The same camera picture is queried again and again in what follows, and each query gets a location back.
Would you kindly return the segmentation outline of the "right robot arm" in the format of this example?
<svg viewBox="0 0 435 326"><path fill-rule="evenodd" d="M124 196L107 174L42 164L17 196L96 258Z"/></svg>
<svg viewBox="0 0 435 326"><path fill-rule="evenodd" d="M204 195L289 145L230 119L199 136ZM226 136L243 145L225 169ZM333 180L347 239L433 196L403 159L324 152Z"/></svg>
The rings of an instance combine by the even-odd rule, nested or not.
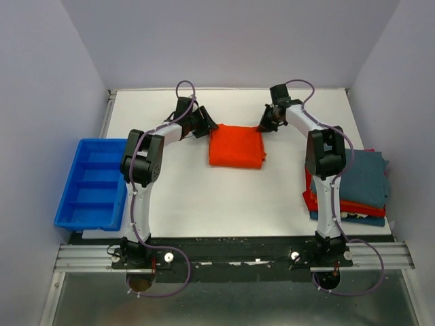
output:
<svg viewBox="0 0 435 326"><path fill-rule="evenodd" d="M307 99L292 99L287 84L270 88L271 104L265 111L257 130L276 132L280 126L295 127L307 138L305 168L312 176L317 196L317 229L313 259L328 266L346 248L340 217L339 187L347 165L345 138L339 126L320 122L306 109Z"/></svg>

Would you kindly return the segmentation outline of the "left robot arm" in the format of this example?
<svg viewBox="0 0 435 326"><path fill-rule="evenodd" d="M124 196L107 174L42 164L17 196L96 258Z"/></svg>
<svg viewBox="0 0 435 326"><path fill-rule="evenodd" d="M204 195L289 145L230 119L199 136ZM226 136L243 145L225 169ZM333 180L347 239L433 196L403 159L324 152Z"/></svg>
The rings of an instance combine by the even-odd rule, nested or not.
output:
<svg viewBox="0 0 435 326"><path fill-rule="evenodd" d="M146 132L137 129L129 132L120 163L128 186L129 222L120 252L134 267L146 267L154 250L150 244L150 198L162 169L164 148L189 134L201 138L217 129L205 107L192 95L179 97L174 112L161 125Z"/></svg>

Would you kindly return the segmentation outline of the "orange t shirt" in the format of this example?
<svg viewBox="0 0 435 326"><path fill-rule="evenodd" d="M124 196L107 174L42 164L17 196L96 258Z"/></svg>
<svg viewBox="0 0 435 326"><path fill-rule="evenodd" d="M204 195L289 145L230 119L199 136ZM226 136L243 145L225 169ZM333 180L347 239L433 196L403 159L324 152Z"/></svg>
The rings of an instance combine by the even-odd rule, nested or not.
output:
<svg viewBox="0 0 435 326"><path fill-rule="evenodd" d="M262 168L266 152L262 133L256 127L219 124L211 132L209 164L225 168Z"/></svg>

